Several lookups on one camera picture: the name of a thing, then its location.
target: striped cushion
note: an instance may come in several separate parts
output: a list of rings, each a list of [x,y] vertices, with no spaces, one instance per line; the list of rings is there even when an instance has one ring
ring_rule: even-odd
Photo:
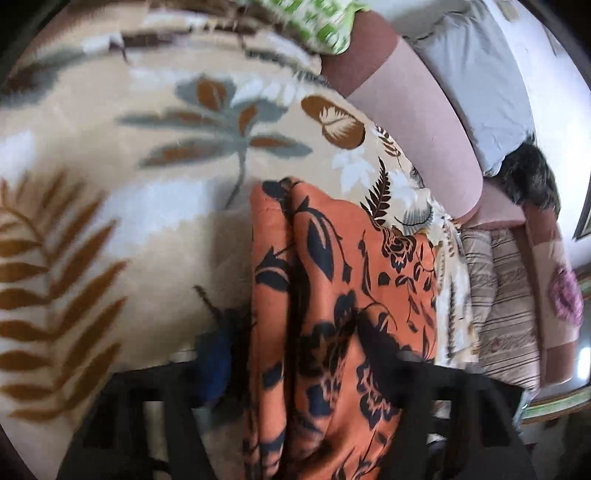
[[[462,231],[462,245],[466,253],[470,275],[473,324],[478,332],[491,313],[496,296],[496,272],[492,258],[491,233],[468,229]]]
[[[540,387],[535,300],[510,230],[491,232],[498,288],[480,332],[480,365],[490,377],[530,390]]]

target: sofa armrest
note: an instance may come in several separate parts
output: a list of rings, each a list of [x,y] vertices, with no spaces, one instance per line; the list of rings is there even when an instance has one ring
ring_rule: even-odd
[[[476,213],[463,224],[462,229],[498,230],[524,223],[523,209],[513,203],[493,179],[484,179]]]
[[[526,204],[524,213],[536,276],[533,287],[537,290],[539,302],[542,385],[562,383],[573,376],[579,326],[558,316],[549,289],[556,269],[565,267],[570,271],[571,265],[554,210],[539,210],[534,205]]]
[[[474,214],[482,172],[472,145],[433,75],[389,23],[358,12],[349,48],[323,56],[322,75],[392,135],[452,217],[463,223]]]

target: gray pillow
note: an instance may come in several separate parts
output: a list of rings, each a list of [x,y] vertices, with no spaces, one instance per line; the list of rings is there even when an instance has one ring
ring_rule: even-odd
[[[530,101],[501,28],[481,0],[450,12],[414,50],[453,105],[484,176],[534,132]]]

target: blanket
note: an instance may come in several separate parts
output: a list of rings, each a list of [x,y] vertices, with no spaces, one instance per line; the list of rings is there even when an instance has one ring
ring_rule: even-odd
[[[435,247],[299,181],[252,194],[246,478],[375,478],[398,424],[356,327],[437,352]]]

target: green patterned fabric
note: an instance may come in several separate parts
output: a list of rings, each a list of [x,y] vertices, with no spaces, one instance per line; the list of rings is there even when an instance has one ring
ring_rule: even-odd
[[[355,12],[367,6],[355,0],[254,0],[296,28],[306,47],[339,54],[349,47]]]

